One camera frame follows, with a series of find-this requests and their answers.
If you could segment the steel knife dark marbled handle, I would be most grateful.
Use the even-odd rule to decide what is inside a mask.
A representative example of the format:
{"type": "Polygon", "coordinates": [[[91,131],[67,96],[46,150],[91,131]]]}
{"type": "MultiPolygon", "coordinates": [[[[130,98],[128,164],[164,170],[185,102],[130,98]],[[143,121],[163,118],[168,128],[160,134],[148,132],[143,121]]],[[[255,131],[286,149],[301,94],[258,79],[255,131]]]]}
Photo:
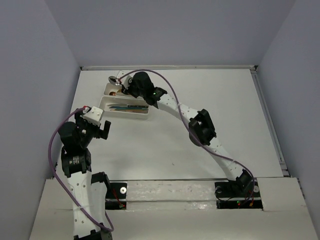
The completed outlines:
{"type": "Polygon", "coordinates": [[[109,104],[107,105],[110,109],[116,108],[134,108],[134,109],[148,109],[147,105],[128,105],[128,104],[109,104]]]}

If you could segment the silver spoon teal handle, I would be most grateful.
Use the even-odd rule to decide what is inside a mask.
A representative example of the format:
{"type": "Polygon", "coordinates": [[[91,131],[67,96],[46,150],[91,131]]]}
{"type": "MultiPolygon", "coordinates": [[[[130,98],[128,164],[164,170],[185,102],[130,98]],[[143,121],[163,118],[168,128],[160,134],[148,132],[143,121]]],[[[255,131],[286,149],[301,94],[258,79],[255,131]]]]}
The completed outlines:
{"type": "Polygon", "coordinates": [[[109,76],[108,81],[114,86],[121,86],[121,82],[115,76],[109,76]]]}

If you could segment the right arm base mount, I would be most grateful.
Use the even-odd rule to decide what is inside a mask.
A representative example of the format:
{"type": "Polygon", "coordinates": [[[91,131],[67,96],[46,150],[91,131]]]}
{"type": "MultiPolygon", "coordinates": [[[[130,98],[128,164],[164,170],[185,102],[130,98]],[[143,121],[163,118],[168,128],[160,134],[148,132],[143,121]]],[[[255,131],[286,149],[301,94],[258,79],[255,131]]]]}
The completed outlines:
{"type": "Polygon", "coordinates": [[[251,184],[245,192],[235,192],[231,186],[229,181],[214,183],[217,209],[263,209],[260,188],[256,180],[254,187],[251,184]]]}

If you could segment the teal plastic knife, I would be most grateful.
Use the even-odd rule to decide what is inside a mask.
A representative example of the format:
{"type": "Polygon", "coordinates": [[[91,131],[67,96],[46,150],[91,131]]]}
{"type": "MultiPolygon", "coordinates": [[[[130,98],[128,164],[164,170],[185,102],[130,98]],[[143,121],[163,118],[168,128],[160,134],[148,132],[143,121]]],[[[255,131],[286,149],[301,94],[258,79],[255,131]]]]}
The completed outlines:
{"type": "Polygon", "coordinates": [[[127,111],[147,111],[149,110],[148,108],[145,107],[127,107],[129,108],[127,111]]]}

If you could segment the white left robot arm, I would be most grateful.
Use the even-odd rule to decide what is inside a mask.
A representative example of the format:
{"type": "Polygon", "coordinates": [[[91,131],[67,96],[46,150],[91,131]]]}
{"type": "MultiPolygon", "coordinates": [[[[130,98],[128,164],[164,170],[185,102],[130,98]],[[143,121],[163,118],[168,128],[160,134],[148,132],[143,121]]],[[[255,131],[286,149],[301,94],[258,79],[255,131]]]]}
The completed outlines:
{"type": "Polygon", "coordinates": [[[61,165],[69,190],[77,202],[73,207],[73,238],[75,240],[111,240],[106,229],[106,196],[111,185],[104,172],[92,173],[88,145],[93,138],[107,139],[110,125],[100,128],[102,115],[77,113],[75,122],[65,122],[58,130],[62,141],[61,165]]]}

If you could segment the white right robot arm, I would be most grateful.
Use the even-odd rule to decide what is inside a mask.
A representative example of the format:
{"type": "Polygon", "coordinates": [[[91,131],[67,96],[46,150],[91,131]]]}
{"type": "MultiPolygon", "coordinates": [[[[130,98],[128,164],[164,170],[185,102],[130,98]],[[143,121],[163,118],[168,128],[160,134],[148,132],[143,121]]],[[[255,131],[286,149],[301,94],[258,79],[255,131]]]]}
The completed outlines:
{"type": "Polygon", "coordinates": [[[177,94],[168,80],[173,95],[165,89],[154,86],[148,72],[165,78],[153,70],[134,70],[117,78],[124,94],[144,101],[158,110],[162,110],[181,120],[193,144],[203,148],[218,164],[230,182],[230,190],[235,196],[242,196],[254,180],[251,171],[236,161],[220,143],[213,121],[207,110],[196,110],[179,102],[177,94]]]}

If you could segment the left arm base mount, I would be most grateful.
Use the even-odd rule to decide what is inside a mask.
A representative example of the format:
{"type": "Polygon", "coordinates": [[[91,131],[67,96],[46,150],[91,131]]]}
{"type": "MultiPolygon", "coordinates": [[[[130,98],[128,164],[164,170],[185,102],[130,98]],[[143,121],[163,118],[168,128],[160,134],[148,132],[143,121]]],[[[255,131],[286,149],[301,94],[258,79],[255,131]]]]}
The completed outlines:
{"type": "Polygon", "coordinates": [[[114,181],[110,183],[110,189],[105,195],[106,210],[126,210],[127,209],[128,183],[125,181],[114,181]]]}

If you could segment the copper spoon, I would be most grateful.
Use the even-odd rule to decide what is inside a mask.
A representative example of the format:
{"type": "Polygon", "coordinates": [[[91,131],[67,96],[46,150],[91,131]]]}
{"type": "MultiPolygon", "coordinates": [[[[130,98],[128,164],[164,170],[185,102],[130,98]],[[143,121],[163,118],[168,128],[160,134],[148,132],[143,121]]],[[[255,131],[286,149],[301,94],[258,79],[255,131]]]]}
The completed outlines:
{"type": "Polygon", "coordinates": [[[112,91],[112,92],[109,93],[109,95],[110,95],[110,96],[116,96],[116,95],[117,95],[117,92],[112,91]]]}

